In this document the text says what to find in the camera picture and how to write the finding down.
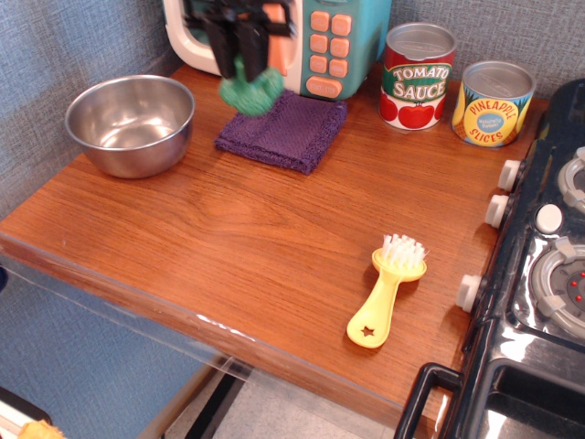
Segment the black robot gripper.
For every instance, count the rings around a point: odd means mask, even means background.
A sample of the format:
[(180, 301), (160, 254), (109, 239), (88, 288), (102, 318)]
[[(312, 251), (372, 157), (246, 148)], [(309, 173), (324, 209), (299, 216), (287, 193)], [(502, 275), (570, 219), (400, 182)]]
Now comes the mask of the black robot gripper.
[[(276, 5), (283, 19), (274, 21), (265, 12)], [(247, 82), (255, 81), (268, 67), (269, 34), (280, 37), (297, 35), (292, 21), (290, 1), (185, 1), (184, 23), (191, 29), (205, 29), (219, 73), (224, 79), (236, 76), (235, 57), (243, 60)]]

